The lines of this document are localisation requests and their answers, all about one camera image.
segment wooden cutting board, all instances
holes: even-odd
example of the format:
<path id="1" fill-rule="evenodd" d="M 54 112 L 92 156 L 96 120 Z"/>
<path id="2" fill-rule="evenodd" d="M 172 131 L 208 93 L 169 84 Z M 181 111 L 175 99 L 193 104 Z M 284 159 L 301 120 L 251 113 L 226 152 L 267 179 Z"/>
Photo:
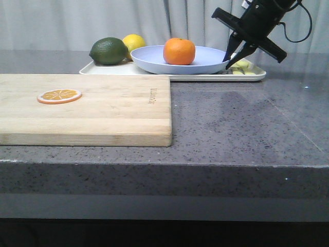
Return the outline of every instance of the wooden cutting board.
<path id="1" fill-rule="evenodd" d="M 37 101 L 54 89 L 82 97 Z M 0 75 L 0 145 L 167 147 L 171 136 L 167 76 Z"/>

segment light blue plate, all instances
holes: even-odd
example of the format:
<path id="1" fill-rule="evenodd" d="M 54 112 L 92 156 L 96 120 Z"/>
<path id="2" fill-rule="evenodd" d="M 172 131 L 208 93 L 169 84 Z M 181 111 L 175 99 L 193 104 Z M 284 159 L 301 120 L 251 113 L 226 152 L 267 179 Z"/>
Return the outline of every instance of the light blue plate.
<path id="1" fill-rule="evenodd" d="M 163 59 L 163 45 L 145 46 L 131 52 L 135 64 L 141 69 L 163 75 L 210 75 L 225 69 L 222 50 L 196 46 L 195 59 L 190 65 L 167 64 Z"/>

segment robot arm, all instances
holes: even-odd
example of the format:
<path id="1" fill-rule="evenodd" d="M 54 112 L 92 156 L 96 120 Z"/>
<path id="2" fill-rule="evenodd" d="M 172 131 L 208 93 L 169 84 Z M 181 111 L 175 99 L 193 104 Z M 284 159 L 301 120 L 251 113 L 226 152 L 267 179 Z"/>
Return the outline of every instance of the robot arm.
<path id="1" fill-rule="evenodd" d="M 295 0 L 253 0 L 253 2 L 248 2 L 249 7 L 240 19 L 221 8 L 217 8 L 212 18 L 218 19 L 233 30 L 223 60 L 230 60 L 226 69 L 238 60 L 252 54 L 257 48 L 268 53 L 279 63 L 285 59 L 287 53 L 267 36 L 276 25 L 280 24 L 284 14 L 301 5 L 301 1 L 297 0 L 297 3 L 292 6 Z M 242 41 L 245 41 L 243 48 L 231 59 L 232 54 Z"/>

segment white curtain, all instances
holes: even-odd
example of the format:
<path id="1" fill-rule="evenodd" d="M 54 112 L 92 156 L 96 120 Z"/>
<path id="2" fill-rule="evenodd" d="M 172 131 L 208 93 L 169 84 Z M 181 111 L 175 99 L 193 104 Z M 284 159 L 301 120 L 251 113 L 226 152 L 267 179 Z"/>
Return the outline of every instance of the white curtain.
<path id="1" fill-rule="evenodd" d="M 242 0 L 0 0 L 0 49 L 90 50 L 104 37 L 142 35 L 148 45 L 170 37 L 225 50 L 229 29 L 211 18 L 216 7 L 240 17 Z M 270 34 L 287 52 L 328 53 L 329 1 L 304 0 L 313 17 L 308 40 L 293 44 L 276 27 Z M 298 40 L 308 31 L 308 17 L 298 7 L 283 18 Z"/>

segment lime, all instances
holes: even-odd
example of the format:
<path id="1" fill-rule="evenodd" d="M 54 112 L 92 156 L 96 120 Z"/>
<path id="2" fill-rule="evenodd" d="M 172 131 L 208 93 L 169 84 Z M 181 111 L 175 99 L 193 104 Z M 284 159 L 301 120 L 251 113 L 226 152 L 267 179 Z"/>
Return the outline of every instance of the lime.
<path id="1" fill-rule="evenodd" d="M 126 55 L 126 58 L 132 59 L 130 56 L 130 53 L 137 48 L 144 47 L 146 46 L 145 40 L 143 39 L 142 36 L 138 34 L 129 34 L 126 37 L 122 39 L 123 43 L 126 45 L 128 48 L 128 53 Z"/>
<path id="2" fill-rule="evenodd" d="M 95 63 L 102 65 L 115 65 L 120 63 L 128 52 L 122 40 L 114 37 L 107 37 L 98 40 L 89 53 Z"/>

